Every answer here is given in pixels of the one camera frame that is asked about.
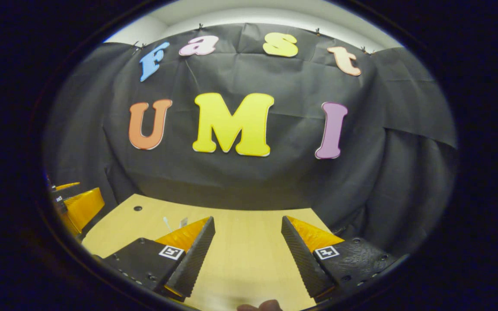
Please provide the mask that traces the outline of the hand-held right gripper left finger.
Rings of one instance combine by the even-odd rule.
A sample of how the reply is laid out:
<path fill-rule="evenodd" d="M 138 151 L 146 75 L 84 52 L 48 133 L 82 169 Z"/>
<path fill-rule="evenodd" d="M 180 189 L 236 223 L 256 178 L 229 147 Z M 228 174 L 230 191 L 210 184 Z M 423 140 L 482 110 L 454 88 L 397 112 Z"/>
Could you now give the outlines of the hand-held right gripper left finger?
<path fill-rule="evenodd" d="M 186 299 L 192 295 L 214 236 L 215 220 L 210 216 L 156 240 L 137 238 L 99 261 L 138 287 Z"/>

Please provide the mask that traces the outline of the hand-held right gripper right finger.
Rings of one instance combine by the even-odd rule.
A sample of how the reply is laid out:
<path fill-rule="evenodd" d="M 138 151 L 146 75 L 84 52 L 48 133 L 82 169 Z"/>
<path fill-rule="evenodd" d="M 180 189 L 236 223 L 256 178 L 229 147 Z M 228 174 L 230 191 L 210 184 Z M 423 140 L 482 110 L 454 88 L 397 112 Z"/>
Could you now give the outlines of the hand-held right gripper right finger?
<path fill-rule="evenodd" d="M 399 257 L 364 238 L 342 239 L 294 217 L 283 216 L 281 232 L 315 300 L 357 295 L 399 266 Z"/>

